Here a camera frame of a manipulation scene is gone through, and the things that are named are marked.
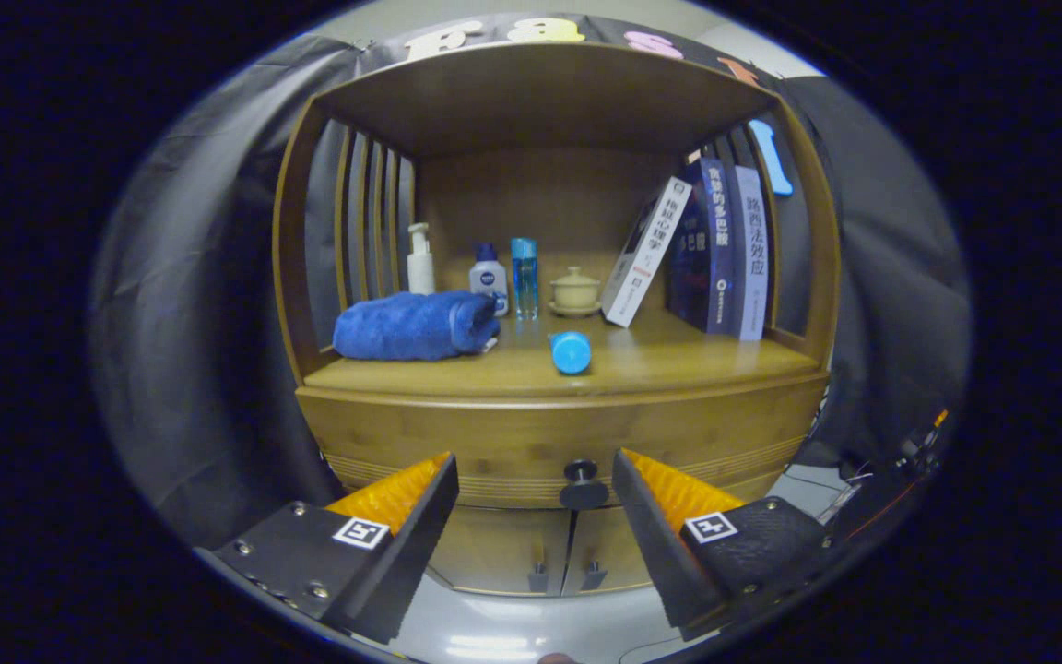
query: cabinet door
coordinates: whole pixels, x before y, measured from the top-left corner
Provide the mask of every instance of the cabinet door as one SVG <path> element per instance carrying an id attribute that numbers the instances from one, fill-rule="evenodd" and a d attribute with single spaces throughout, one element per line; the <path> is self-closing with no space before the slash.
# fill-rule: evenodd
<path id="1" fill-rule="evenodd" d="M 590 569 L 593 563 L 597 566 L 595 572 Z M 578 513 L 563 594 L 620 591 L 647 584 L 650 575 L 629 528 L 626 510 L 607 507 Z"/>
<path id="2" fill-rule="evenodd" d="M 554 597 L 568 551 L 566 509 L 485 509 L 457 506 L 429 566 L 455 590 Z M 539 588 L 528 575 L 543 564 Z"/>

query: shelf board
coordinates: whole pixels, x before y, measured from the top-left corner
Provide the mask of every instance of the shelf board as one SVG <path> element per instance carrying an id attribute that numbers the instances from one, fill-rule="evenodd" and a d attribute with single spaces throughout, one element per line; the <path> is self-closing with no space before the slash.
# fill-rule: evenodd
<path id="1" fill-rule="evenodd" d="M 726 72 L 607 44 L 493 44 L 400 63 L 315 98 L 414 159 L 509 148 L 686 154 L 778 104 Z"/>
<path id="2" fill-rule="evenodd" d="M 585 374 L 552 365 L 548 336 L 569 329 L 593 344 Z M 669 311 L 638 311 L 631 327 L 601 316 L 565 319 L 544 311 L 535 321 L 501 320 L 499 341 L 481 356 L 440 361 L 339 359 L 309 374 L 306 386 L 387 395 L 586 396 L 730 386 L 811 374 L 817 362 L 769 339 L 704 335 Z"/>

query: blue bottle cap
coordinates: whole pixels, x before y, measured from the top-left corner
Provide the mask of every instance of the blue bottle cap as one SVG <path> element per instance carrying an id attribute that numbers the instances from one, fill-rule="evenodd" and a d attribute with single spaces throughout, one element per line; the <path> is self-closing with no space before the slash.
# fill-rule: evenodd
<path id="1" fill-rule="evenodd" d="M 494 253 L 494 245 L 490 242 L 478 242 L 475 244 L 475 254 L 473 254 L 473 260 L 478 262 L 481 261 L 497 261 L 498 254 Z"/>
<path id="2" fill-rule="evenodd" d="M 534 259 L 534 240 L 530 238 L 514 238 L 511 240 L 511 257 L 515 260 Z"/>
<path id="3" fill-rule="evenodd" d="M 551 338 L 551 360 L 562 374 L 579 374 L 593 360 L 589 338 L 579 331 L 564 331 Z"/>

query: lotion bottle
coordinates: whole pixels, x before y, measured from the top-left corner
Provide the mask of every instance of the lotion bottle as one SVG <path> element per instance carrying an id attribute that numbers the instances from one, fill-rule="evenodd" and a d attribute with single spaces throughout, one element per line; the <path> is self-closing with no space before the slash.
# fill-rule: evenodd
<path id="1" fill-rule="evenodd" d="M 429 224 L 413 223 L 409 226 L 412 236 L 412 253 L 409 254 L 409 291 L 421 295 L 435 293 L 433 284 L 433 254 L 429 250 L 429 239 L 426 238 Z"/>
<path id="2" fill-rule="evenodd" d="M 506 316 L 510 308 L 507 303 L 507 269 L 498 262 L 498 254 L 490 242 L 478 244 L 475 257 L 478 261 L 469 269 L 469 291 L 494 297 L 494 316 Z"/>

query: book cover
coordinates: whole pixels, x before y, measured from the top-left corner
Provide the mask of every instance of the book cover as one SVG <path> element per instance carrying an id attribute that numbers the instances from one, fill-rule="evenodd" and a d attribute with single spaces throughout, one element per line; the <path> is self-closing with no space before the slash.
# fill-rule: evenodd
<path id="1" fill-rule="evenodd" d="M 765 331 L 768 299 L 768 229 L 756 169 L 733 168 L 726 178 L 732 210 L 732 328 L 742 341 L 756 341 Z"/>
<path id="2" fill-rule="evenodd" d="M 700 157 L 683 170 L 692 186 L 670 254 L 667 309 L 710 335 L 735 335 L 726 171 Z"/>
<path id="3" fill-rule="evenodd" d="M 670 177 L 657 197 L 641 207 L 601 295 L 601 311 L 611 323 L 629 327 L 633 314 L 637 313 L 650 282 L 662 268 L 662 257 L 679 226 L 690 192 L 691 185 Z"/>

